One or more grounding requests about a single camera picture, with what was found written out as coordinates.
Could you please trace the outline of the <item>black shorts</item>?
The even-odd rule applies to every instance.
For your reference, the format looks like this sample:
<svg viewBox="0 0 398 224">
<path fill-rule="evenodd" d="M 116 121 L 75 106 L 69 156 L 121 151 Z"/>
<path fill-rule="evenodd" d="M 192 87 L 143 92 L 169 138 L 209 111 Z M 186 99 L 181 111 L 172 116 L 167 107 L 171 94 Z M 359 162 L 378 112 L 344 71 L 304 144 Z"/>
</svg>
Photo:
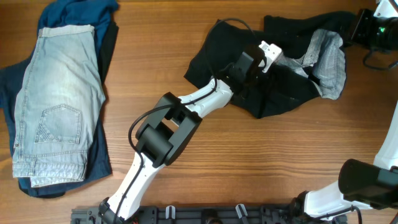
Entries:
<svg viewBox="0 0 398 224">
<path fill-rule="evenodd" d="M 236 62 L 246 47 L 261 41 L 282 49 L 280 59 L 258 81 L 233 95 L 231 103 L 255 118 L 291 111 L 317 97 L 338 99 L 346 83 L 345 42 L 351 12 L 337 11 L 308 19 L 265 16 L 264 29 L 251 32 L 219 22 L 191 60 L 184 77 L 203 88 L 212 74 Z"/>
</svg>

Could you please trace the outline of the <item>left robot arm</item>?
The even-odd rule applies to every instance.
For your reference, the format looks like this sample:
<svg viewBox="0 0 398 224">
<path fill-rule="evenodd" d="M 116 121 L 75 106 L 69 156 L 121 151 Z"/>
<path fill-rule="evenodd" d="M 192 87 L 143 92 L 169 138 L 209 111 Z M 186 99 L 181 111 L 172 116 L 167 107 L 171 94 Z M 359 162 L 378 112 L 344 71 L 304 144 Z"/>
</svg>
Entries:
<svg viewBox="0 0 398 224">
<path fill-rule="evenodd" d="M 135 151 L 132 166 L 116 193 L 101 202 L 103 221 L 124 223 L 131 218 L 154 177 L 181 155 L 203 118 L 226 106 L 245 86 L 254 85 L 280 53 L 274 44 L 251 45 L 203 88 L 179 97 L 166 93 L 155 108 L 138 117 L 128 132 L 128 139 L 136 140 L 131 143 Z"/>
</svg>

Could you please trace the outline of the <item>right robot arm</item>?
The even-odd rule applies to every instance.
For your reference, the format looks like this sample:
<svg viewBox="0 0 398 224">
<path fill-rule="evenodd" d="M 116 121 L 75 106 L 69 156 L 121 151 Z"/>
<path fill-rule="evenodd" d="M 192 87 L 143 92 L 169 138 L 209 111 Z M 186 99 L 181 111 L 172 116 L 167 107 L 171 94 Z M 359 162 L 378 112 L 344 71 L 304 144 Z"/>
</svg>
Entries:
<svg viewBox="0 0 398 224">
<path fill-rule="evenodd" d="M 379 1 L 375 11 L 362 9 L 346 35 L 369 52 L 397 50 L 397 1 Z M 397 208 L 397 115 L 372 164 L 348 159 L 338 180 L 322 189 L 302 192 L 289 205 L 291 223 L 335 222 L 362 210 Z"/>
</svg>

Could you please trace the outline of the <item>dark blue garment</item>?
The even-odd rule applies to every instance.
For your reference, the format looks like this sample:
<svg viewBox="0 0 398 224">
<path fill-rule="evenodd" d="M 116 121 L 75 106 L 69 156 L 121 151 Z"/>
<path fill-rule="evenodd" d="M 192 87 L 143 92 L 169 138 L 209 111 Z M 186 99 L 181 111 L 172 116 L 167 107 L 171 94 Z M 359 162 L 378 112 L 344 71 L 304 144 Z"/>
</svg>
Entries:
<svg viewBox="0 0 398 224">
<path fill-rule="evenodd" d="M 99 76 L 105 81 L 107 72 L 116 45 L 119 27 L 111 18 L 118 9 L 116 1 L 55 1 L 43 10 L 39 21 L 38 30 L 44 27 L 62 27 L 66 25 L 92 25 L 95 28 L 95 49 Z M 1 108 L 4 112 L 5 122 L 9 133 L 10 153 L 13 154 L 16 128 L 14 121 L 14 108 L 16 96 L 21 89 L 25 69 L 32 57 L 1 69 Z M 29 178 L 19 178 L 19 189 L 26 195 L 35 198 L 57 198 L 65 192 L 77 189 L 85 184 L 111 174 L 111 165 L 108 155 L 102 120 L 98 120 L 93 145 L 88 152 L 85 179 L 82 182 L 49 185 L 46 187 L 32 188 Z"/>
</svg>

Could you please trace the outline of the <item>light denim shorts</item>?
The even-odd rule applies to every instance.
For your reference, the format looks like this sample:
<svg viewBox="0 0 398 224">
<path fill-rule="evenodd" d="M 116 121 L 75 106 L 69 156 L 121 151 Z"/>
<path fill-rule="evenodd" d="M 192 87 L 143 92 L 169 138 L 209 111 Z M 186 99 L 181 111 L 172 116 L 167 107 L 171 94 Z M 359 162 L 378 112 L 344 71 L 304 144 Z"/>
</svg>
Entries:
<svg viewBox="0 0 398 224">
<path fill-rule="evenodd" d="M 32 188 L 82 182 L 105 101 L 91 25 L 44 27 L 16 96 L 14 177 Z"/>
</svg>

